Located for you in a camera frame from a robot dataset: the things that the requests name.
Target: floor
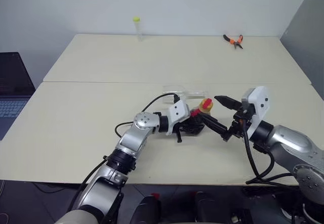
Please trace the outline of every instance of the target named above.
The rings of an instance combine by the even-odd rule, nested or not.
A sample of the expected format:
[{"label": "floor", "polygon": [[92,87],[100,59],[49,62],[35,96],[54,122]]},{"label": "floor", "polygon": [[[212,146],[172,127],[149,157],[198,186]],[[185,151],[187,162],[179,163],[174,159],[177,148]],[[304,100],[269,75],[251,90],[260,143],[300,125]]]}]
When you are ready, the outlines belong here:
[{"label": "floor", "polygon": [[[52,186],[38,184],[48,192],[59,190]],[[194,192],[204,191],[217,197],[220,214],[228,213],[229,208],[245,207],[251,210],[254,223],[287,224],[290,223],[281,214],[280,208],[272,196],[247,198],[239,186],[188,186],[188,185],[126,185],[118,223],[129,223],[132,214],[143,199],[151,193],[160,193],[164,223],[188,221],[192,213],[188,211]],[[75,190],[64,189],[53,194],[45,194],[30,182],[6,181],[0,195],[0,213],[7,213],[8,224],[44,223],[57,221],[66,211]],[[6,224],[7,217],[0,214],[0,224]]]}]

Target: table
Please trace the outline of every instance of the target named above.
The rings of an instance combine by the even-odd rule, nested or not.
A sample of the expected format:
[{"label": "table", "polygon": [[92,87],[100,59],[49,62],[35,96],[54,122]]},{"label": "table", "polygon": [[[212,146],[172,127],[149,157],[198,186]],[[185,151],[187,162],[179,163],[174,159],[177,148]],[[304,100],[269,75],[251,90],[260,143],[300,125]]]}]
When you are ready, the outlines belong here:
[{"label": "table", "polygon": [[279,38],[245,36],[242,46],[221,36],[79,34],[44,81],[310,85]]},{"label": "table", "polygon": [[[132,120],[163,84],[42,83],[11,129],[0,141],[0,179],[80,183],[103,155],[114,149],[116,124]],[[249,84],[183,84],[236,99]],[[308,135],[324,148],[323,101],[311,85],[268,85],[271,108],[265,120]],[[199,100],[188,102],[190,107]],[[214,100],[212,115],[227,126],[234,111]],[[168,107],[157,101],[148,111]],[[268,157],[253,150],[259,169]],[[272,174],[286,172],[276,165]],[[128,183],[244,184],[253,177],[242,140],[224,142],[209,129],[198,137],[156,134],[148,139]],[[295,184],[294,179],[281,182]]]}]

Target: orange pliers handle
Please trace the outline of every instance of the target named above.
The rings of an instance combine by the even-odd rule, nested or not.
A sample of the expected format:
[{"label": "orange pliers handle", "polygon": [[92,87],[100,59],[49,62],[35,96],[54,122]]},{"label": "orange pliers handle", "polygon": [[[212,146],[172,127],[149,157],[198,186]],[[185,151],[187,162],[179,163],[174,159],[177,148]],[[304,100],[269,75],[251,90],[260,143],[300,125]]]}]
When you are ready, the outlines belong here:
[{"label": "orange pliers handle", "polygon": [[243,49],[243,47],[240,45],[241,42],[243,41],[243,36],[239,35],[239,38],[237,41],[234,41],[233,39],[230,39],[227,35],[223,35],[224,39],[227,40],[229,43],[231,43],[232,45],[234,45],[235,49],[236,46],[240,47]]}]

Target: white wall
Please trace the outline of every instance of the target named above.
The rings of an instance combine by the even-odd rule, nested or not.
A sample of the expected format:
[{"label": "white wall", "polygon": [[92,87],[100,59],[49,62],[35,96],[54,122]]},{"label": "white wall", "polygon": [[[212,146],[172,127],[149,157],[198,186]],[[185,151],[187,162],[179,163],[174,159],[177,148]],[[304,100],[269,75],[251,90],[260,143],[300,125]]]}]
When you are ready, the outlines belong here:
[{"label": "white wall", "polygon": [[76,33],[281,36],[303,0],[0,0],[0,52],[19,51],[36,86]]}]

